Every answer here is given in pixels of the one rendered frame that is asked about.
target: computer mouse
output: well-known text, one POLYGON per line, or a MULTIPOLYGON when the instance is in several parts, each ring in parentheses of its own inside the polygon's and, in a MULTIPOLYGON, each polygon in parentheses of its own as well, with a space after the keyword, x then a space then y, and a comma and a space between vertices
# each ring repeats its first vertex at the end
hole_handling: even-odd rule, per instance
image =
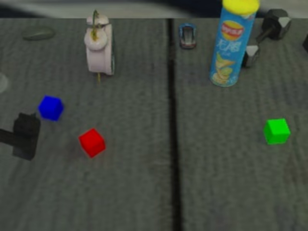
POLYGON ((55 35, 55 31, 48 26, 30 26, 22 32, 25 40, 38 41, 51 39, 55 35))

